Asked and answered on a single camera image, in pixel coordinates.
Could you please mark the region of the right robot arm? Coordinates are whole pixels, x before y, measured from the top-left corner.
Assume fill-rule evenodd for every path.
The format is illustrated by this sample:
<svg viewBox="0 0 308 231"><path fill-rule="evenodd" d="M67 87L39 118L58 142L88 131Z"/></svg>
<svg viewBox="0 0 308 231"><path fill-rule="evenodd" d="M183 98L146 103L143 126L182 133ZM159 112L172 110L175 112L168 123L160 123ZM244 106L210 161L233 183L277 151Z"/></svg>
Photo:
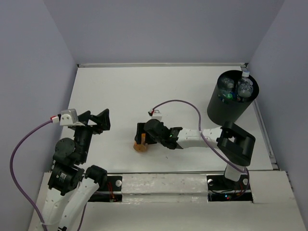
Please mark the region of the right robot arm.
<svg viewBox="0 0 308 231"><path fill-rule="evenodd" d="M222 185L232 189L243 185L244 191L250 186L247 167L251 164L255 137L232 122L225 122L218 128L194 130L183 127L168 128L157 119L137 124L133 148L146 152L147 147L160 144L170 150L188 148L209 148L227 165L221 177Z"/></svg>

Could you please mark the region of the clear bottle black cap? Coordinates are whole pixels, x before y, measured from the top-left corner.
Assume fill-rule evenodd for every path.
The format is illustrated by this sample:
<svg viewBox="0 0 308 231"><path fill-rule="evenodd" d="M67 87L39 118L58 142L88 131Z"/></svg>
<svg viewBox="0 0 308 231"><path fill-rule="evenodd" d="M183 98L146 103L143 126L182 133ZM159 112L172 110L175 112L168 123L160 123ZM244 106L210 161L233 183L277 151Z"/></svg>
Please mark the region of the clear bottle black cap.
<svg viewBox="0 0 308 231"><path fill-rule="evenodd" d="M249 76L249 71L243 71L242 77L238 80L235 91L238 102L245 102L252 96L253 82Z"/></svg>

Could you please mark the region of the orange juice bottle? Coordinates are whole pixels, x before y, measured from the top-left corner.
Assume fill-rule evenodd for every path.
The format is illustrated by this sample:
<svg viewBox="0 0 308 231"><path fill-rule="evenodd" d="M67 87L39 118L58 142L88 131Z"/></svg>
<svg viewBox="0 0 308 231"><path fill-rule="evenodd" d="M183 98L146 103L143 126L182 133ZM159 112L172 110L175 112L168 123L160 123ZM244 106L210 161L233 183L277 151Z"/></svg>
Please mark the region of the orange juice bottle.
<svg viewBox="0 0 308 231"><path fill-rule="evenodd" d="M137 144L137 142L134 142L133 148L135 151L139 152L139 153L144 153L147 152L148 149L148 144L146 143L146 134L143 133L141 134L141 143Z"/></svg>

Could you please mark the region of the black round bin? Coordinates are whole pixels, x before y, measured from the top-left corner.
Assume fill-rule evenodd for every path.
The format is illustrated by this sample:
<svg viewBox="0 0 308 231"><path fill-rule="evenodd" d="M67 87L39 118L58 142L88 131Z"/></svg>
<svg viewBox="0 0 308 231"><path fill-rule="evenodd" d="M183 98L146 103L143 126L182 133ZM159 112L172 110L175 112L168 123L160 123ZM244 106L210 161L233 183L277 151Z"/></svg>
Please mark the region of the black round bin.
<svg viewBox="0 0 308 231"><path fill-rule="evenodd" d="M218 79L212 93L210 102L207 107L207 115L212 122L217 125L223 125L226 121L236 122L238 118L244 113L248 106L257 98L259 94L259 86L256 80L250 75L249 78L253 82L252 96L245 102L238 102L236 96L236 85L238 80L242 77L242 72L239 70L229 70L222 73L220 77L229 77L234 80L234 87L231 92L235 94L233 100L229 100L223 96L226 90L218 88Z"/></svg>

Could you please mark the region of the clear bottle green blue label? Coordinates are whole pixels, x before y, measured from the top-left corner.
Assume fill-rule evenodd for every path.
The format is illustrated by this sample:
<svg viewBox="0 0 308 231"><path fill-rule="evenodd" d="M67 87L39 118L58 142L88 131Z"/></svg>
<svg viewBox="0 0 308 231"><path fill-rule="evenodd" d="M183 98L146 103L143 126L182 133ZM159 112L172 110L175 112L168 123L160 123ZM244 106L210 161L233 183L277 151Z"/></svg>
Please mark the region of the clear bottle green blue label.
<svg viewBox="0 0 308 231"><path fill-rule="evenodd" d="M220 90L232 91L234 80L229 77L220 77L218 79L218 88Z"/></svg>

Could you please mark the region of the green plastic bottle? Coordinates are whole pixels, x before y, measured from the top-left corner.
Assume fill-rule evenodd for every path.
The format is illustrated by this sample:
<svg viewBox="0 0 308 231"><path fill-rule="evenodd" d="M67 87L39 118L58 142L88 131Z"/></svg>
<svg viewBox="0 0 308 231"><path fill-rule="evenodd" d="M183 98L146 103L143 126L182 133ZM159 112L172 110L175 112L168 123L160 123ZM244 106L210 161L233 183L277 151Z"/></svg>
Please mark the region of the green plastic bottle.
<svg viewBox="0 0 308 231"><path fill-rule="evenodd" d="M222 94L225 98L227 98L229 100L233 100L234 96L235 96L235 94L233 92L228 92L228 91L224 91Z"/></svg>

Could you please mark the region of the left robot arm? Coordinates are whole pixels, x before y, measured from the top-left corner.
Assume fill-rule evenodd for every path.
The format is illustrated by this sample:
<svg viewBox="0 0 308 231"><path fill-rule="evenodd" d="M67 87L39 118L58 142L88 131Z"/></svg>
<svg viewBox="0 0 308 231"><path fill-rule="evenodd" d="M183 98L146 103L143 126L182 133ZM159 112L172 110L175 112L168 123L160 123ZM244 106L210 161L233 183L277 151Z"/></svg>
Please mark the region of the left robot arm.
<svg viewBox="0 0 308 231"><path fill-rule="evenodd" d="M67 109L51 121L72 129L74 135L55 145L47 196L35 230L67 231L89 198L106 186L105 169L92 165L84 170L79 165L86 163L92 136L110 130L109 109L97 115L90 111L78 115L75 109Z"/></svg>

